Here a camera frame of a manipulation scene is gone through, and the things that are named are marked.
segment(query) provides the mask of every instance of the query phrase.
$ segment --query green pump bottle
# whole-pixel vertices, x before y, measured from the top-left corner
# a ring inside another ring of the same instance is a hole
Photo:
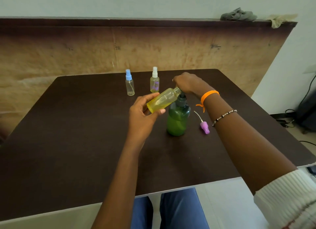
[[[173,136],[181,136],[186,130],[186,122],[191,108],[186,103],[186,95],[182,92],[177,100],[169,107],[167,131]]]

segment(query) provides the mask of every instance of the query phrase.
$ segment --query white sweater sleeve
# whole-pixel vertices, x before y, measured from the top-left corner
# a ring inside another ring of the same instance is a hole
[[[261,188],[254,202],[275,228],[316,227],[316,184],[301,170],[283,175]]]

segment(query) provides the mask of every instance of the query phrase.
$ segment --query cloth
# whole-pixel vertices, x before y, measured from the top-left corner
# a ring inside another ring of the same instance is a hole
[[[316,184],[301,170],[261,188],[254,202],[273,228],[315,228]]]
[[[241,8],[237,8],[230,13],[224,13],[221,15],[221,20],[235,20],[235,21],[255,21],[257,16],[251,11],[243,11]]]
[[[267,20],[271,20],[272,21],[272,28],[276,29],[276,28],[280,27],[280,25],[283,22],[292,21],[297,16],[298,16],[298,14],[283,14],[283,15],[271,14],[267,18]]]
[[[160,229],[209,229],[195,188],[163,193]],[[146,197],[135,198],[131,229],[151,229],[153,206]]]

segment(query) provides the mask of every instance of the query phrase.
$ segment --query blue jeans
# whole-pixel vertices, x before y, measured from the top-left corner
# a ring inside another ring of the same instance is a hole
[[[160,199],[160,229],[209,229],[195,188],[167,192]],[[153,206],[149,197],[134,200],[131,229],[151,229]]]

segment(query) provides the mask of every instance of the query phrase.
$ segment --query transparent bottle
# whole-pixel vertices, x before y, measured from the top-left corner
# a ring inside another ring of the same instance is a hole
[[[153,76],[150,78],[150,91],[159,92],[159,77],[157,67],[153,67]]]
[[[186,96],[182,92],[177,100],[169,107],[167,131],[173,136],[181,136],[186,130],[186,123],[190,115],[191,108],[186,103]]]
[[[134,81],[132,80],[131,71],[129,69],[125,71],[126,71],[125,83],[126,83],[127,95],[133,96],[135,94],[135,89],[134,89]]]
[[[152,113],[156,112],[157,110],[163,109],[172,104],[180,93],[181,90],[178,87],[168,88],[166,91],[149,101],[147,103],[147,107]]]

